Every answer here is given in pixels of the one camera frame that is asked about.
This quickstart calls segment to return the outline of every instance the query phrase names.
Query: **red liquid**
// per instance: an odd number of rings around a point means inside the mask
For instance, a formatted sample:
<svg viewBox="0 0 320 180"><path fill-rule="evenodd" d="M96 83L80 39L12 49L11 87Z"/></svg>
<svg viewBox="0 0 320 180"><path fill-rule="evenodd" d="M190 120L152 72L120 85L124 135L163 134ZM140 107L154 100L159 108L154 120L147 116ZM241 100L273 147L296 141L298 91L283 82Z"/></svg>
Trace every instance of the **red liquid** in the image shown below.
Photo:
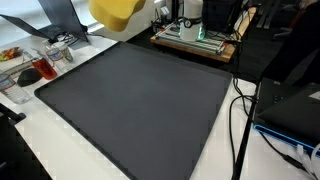
<svg viewBox="0 0 320 180"><path fill-rule="evenodd" d="M39 61L32 61L32 65L39 71L39 73L47 80L57 77L57 72L51 67L45 58Z"/></svg>

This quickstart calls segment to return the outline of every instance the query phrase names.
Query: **laptop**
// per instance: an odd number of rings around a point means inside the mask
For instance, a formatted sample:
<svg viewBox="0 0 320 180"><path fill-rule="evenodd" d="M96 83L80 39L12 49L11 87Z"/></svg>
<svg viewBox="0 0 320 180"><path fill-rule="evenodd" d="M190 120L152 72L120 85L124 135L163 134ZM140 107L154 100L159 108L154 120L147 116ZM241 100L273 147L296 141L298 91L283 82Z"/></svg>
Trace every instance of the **laptop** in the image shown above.
<svg viewBox="0 0 320 180"><path fill-rule="evenodd" d="M263 79L259 88L254 129L311 153L320 143L320 85L299 88Z"/></svg>
<svg viewBox="0 0 320 180"><path fill-rule="evenodd" d="M54 25L49 25L47 27L37 30L36 28L32 27L30 24L26 23L20 18L7 16L3 14L0 14L0 16L6 19L7 21L11 22L12 24L18 26L19 28L23 29L24 31L28 32L29 34L49 39L52 42L58 42L56 36L59 33L63 32L63 30Z"/></svg>

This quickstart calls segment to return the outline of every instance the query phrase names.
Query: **black stand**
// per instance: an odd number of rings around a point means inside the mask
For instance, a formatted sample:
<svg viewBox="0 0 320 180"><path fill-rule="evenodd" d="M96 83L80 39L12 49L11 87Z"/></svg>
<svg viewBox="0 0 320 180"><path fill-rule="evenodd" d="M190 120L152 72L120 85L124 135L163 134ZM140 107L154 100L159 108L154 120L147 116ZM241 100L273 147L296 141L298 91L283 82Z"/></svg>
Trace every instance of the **black stand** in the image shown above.
<svg viewBox="0 0 320 180"><path fill-rule="evenodd" d="M3 116L8 118L9 123L14 126L21 120L25 119L27 116L23 113L16 114L11 109L7 108L5 105L0 103L0 113L3 114Z"/></svg>

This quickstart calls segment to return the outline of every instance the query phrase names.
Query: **yellow object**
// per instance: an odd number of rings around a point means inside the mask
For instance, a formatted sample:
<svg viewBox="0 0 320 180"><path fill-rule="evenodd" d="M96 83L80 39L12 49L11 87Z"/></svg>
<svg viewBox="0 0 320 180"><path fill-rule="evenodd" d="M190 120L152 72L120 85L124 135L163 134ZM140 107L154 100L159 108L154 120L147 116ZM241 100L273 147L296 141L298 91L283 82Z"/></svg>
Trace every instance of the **yellow object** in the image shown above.
<svg viewBox="0 0 320 180"><path fill-rule="evenodd" d="M140 11L146 0L89 0L92 16L113 31L123 31L130 17Z"/></svg>

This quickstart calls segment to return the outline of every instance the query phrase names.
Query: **white cable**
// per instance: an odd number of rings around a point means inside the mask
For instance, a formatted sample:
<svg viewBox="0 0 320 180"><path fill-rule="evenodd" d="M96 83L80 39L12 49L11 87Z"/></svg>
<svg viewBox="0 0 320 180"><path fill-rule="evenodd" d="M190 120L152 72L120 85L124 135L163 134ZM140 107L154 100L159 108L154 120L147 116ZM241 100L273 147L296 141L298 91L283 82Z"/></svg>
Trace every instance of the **white cable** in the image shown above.
<svg viewBox="0 0 320 180"><path fill-rule="evenodd" d="M316 180L316 178L313 175L313 168L312 168L311 160L309 157L305 158L303 146L301 146L300 144L298 144L298 146L297 146L297 153L300 158L300 163L307 170L308 174L312 177L312 179Z"/></svg>
<svg viewBox="0 0 320 180"><path fill-rule="evenodd" d="M316 165L316 161L319 161L319 159L316 159L316 154L317 152L320 150L320 144L318 144L314 150L312 151L311 154L311 164L312 164L312 168L314 171L314 174L316 175L316 177L318 178L318 180L320 180L320 168L319 165Z"/></svg>

